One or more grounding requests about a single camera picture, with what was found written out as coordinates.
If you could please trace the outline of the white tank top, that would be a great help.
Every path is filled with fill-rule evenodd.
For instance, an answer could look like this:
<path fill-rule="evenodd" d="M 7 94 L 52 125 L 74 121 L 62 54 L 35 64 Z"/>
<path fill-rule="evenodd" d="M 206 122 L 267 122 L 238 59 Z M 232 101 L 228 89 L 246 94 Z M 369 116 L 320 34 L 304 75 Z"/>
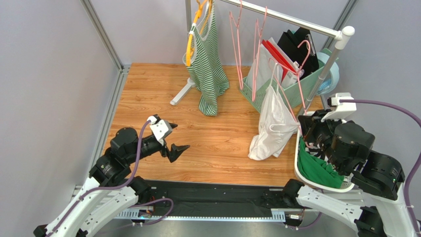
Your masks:
<path fill-rule="evenodd" d="M 278 77 L 280 64 L 274 63 L 269 85 L 265 90 L 258 123 L 258 134 L 252 138 L 248 158 L 264 160 L 279 157 L 299 124 L 281 96 Z"/>

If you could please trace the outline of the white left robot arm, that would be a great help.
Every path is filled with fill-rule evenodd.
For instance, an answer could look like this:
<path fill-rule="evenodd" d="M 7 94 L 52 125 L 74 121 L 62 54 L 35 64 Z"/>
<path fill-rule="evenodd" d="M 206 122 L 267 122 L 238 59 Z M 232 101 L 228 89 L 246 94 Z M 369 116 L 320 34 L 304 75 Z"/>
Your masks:
<path fill-rule="evenodd" d="M 155 199 L 151 186 L 135 175 L 139 161 L 159 153 L 175 162 L 188 145 L 167 146 L 165 139 L 178 125 L 150 116 L 140 132 L 132 127 L 120 129 L 89 171 L 82 188 L 63 212 L 51 223 L 37 226 L 36 237 L 92 237 L 102 227 L 128 208 L 147 207 L 143 214 L 151 217 L 154 205 L 170 203 L 167 197 Z"/>

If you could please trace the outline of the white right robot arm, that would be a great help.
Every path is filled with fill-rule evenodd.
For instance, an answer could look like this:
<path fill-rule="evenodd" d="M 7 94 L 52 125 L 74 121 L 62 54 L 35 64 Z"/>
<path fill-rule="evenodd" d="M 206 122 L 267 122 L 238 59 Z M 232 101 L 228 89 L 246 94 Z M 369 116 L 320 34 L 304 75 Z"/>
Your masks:
<path fill-rule="evenodd" d="M 289 207 L 309 207 L 346 224 L 360 237 L 418 237 L 421 225 L 410 215 L 404 188 L 409 177 L 400 162 L 372 149 L 375 136 L 352 121 L 327 119 L 326 110 L 298 117 L 305 142 L 316 145 L 340 174 L 374 201 L 351 205 L 291 179 L 282 190 Z"/>

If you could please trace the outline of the green striped tank top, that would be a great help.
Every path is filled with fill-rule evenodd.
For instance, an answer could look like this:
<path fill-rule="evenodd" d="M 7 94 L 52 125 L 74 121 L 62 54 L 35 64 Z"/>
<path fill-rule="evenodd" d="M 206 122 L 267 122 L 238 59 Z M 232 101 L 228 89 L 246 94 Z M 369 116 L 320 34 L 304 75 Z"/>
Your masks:
<path fill-rule="evenodd" d="M 186 66 L 190 79 L 194 82 L 196 89 L 201 92 L 199 110 L 205 116 L 218 115 L 217 99 L 230 88 L 218 54 L 218 33 L 214 10 L 215 2 L 213 1 L 208 21 L 205 22 L 205 16 L 196 28 L 192 28 L 195 34 L 195 52 L 191 66 Z"/>

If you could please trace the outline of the yellow plastic hanger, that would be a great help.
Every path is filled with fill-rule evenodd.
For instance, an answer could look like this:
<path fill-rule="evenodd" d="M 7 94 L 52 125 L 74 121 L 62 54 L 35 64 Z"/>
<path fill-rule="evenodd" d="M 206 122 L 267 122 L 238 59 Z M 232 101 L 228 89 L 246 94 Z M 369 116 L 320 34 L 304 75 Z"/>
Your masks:
<path fill-rule="evenodd" d="M 203 1 L 197 0 L 196 3 L 198 5 L 198 8 L 195 12 L 194 18 L 190 21 L 190 26 L 188 27 L 190 32 L 188 34 L 188 41 L 187 41 L 186 54 L 185 54 L 185 58 L 186 58 L 185 65 L 187 67 L 191 66 L 193 55 L 195 52 L 195 40 L 194 40 L 195 34 L 192 28 L 196 28 L 198 20 L 202 17 L 202 15 L 206 16 L 205 22 L 208 21 L 208 15 L 210 14 L 212 10 L 212 6 L 213 6 L 212 0 L 203 0 Z"/>

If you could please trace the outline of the black white striped garment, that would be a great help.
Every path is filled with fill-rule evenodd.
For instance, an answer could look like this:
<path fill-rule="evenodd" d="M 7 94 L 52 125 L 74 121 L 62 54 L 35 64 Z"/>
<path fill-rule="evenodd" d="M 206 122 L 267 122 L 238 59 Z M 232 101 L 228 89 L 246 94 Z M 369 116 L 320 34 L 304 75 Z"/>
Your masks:
<path fill-rule="evenodd" d="M 312 149 L 309 147 L 305 147 L 305 151 L 316 158 L 319 158 L 325 162 L 329 162 L 325 153 L 321 149 Z"/>

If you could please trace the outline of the green garment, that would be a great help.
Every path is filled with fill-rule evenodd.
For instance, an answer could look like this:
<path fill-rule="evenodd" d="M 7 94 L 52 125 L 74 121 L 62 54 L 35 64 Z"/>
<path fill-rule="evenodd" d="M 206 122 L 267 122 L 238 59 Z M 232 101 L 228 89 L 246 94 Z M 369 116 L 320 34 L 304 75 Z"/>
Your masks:
<path fill-rule="evenodd" d="M 305 151 L 306 144 L 300 137 L 298 153 L 298 170 L 307 180 L 319 185 L 339 189 L 344 176 L 339 175 L 333 166 Z"/>

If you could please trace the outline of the white laundry basket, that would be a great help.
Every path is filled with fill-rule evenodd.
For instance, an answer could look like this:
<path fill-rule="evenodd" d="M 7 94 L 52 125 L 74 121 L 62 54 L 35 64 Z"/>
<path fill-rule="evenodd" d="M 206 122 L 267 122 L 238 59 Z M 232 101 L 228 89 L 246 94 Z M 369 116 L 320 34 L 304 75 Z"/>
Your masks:
<path fill-rule="evenodd" d="M 295 175 L 306 185 L 336 193 L 346 193 L 355 187 L 350 176 L 339 175 L 321 149 L 305 141 L 312 123 L 312 112 L 299 116 L 295 144 Z"/>

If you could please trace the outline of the light blue round object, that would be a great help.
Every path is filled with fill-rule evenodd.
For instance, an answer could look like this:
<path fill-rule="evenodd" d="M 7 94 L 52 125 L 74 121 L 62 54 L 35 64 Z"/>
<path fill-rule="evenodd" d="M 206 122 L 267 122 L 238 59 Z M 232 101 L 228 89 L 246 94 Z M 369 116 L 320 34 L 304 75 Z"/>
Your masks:
<path fill-rule="evenodd" d="M 317 58 L 319 60 L 319 62 L 322 62 L 323 64 L 326 64 L 328 59 L 330 58 L 329 55 L 323 53 L 323 52 L 318 52 L 317 53 Z M 324 94 L 329 94 L 330 92 L 332 92 L 340 79 L 340 75 L 339 75 L 339 67 L 337 65 L 336 62 L 333 63 L 333 65 L 331 66 L 328 75 L 326 76 L 325 80 L 323 81 L 323 83 L 320 85 L 318 91 L 317 91 L 317 95 L 324 95 Z"/>

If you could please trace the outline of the green plastic basket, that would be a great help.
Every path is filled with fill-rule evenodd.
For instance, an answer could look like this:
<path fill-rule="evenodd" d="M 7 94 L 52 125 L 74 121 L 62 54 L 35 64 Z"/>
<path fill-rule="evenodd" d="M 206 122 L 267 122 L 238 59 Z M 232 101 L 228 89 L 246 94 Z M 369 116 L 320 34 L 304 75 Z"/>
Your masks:
<path fill-rule="evenodd" d="M 332 54 L 332 52 L 327 48 L 322 49 L 320 52 L 323 52 L 329 56 L 331 56 Z M 281 97 L 284 100 L 284 103 L 286 105 L 290 105 L 292 108 L 302 105 L 301 96 L 303 96 L 304 99 L 306 99 L 309 96 L 313 86 L 318 81 L 318 77 L 320 73 L 322 72 L 324 66 L 325 64 L 323 64 L 322 62 L 319 62 L 319 69 L 313 72 L 312 74 L 310 74 L 309 76 L 305 78 L 301 78 L 300 84 L 296 82 L 295 84 L 289 86 L 288 88 L 279 89 L 279 93 L 281 94 Z M 276 87 L 278 87 L 278 83 L 281 83 L 281 82 L 280 81 L 277 82 L 275 79 L 269 79 L 259 90 L 256 91 L 255 101 L 253 102 L 252 101 L 252 88 L 250 88 L 245 83 L 246 78 L 247 76 L 243 78 L 244 88 L 243 90 L 239 89 L 239 92 L 247 99 L 247 101 L 250 102 L 250 104 L 258 112 L 260 112 L 263 99 L 266 94 L 266 88 L 268 86 L 272 86 L 273 89 L 276 89 Z"/>

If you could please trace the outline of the white paper box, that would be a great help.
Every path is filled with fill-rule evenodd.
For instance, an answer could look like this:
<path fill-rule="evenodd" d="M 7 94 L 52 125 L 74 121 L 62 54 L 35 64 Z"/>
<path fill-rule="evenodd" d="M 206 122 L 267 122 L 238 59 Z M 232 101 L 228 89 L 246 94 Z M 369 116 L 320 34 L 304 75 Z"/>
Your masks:
<path fill-rule="evenodd" d="M 298 78 L 300 78 L 301 76 L 303 76 L 304 70 L 301 70 L 298 73 Z M 281 81 L 281 87 L 283 89 L 288 88 L 289 86 L 295 84 L 297 82 L 297 75 L 294 74 L 293 72 L 287 70 L 287 69 L 283 69 L 283 75 L 282 75 L 282 81 Z"/>

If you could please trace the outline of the red folder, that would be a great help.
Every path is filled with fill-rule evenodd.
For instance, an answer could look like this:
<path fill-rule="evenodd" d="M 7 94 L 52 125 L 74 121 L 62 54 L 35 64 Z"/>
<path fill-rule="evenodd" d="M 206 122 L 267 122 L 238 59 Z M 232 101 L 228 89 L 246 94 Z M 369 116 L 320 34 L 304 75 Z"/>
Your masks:
<path fill-rule="evenodd" d="M 283 50 L 280 49 L 280 47 L 277 46 L 276 43 L 273 42 L 273 40 L 263 40 L 263 45 L 266 47 L 266 49 L 270 52 L 270 54 L 273 56 L 273 58 L 282 65 L 283 69 L 287 69 L 294 74 L 297 72 L 298 67 L 296 64 L 294 64 L 291 59 L 283 52 Z"/>

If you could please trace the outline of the grey translucent folder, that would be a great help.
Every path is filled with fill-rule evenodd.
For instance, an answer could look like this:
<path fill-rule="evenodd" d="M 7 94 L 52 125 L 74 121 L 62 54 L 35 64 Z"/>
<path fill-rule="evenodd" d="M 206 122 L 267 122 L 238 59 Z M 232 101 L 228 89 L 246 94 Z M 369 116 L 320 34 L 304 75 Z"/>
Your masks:
<path fill-rule="evenodd" d="M 259 54 L 253 61 L 245 81 L 250 88 L 253 88 L 254 77 L 256 90 L 259 90 L 269 79 L 271 79 L 275 63 L 278 62 L 263 44 L 260 44 L 258 52 Z"/>

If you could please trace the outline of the black folder with clip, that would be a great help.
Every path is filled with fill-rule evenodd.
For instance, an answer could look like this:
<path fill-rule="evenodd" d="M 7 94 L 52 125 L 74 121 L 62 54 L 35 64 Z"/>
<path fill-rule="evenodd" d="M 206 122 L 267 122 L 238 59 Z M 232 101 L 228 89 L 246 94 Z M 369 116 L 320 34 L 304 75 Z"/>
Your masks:
<path fill-rule="evenodd" d="M 288 30 L 287 32 L 282 33 L 277 45 L 293 62 L 296 61 L 301 66 L 308 53 L 307 43 L 304 42 L 301 47 L 299 47 L 299 44 L 304 40 L 308 40 L 311 46 L 313 46 L 312 35 L 308 29 L 299 28 L 294 33 L 291 30 Z M 319 69 L 319 62 L 315 53 L 310 53 L 302 69 L 304 70 L 302 78 L 309 76 Z"/>

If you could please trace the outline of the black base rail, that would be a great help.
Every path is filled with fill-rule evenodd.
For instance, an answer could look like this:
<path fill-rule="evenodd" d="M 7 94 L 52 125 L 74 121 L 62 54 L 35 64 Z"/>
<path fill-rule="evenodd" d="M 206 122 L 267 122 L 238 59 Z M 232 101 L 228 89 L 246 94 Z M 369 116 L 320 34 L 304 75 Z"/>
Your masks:
<path fill-rule="evenodd" d="M 148 180 L 152 214 L 168 217 L 270 218 L 274 209 L 302 219 L 308 207 L 284 201 L 283 187 Z"/>

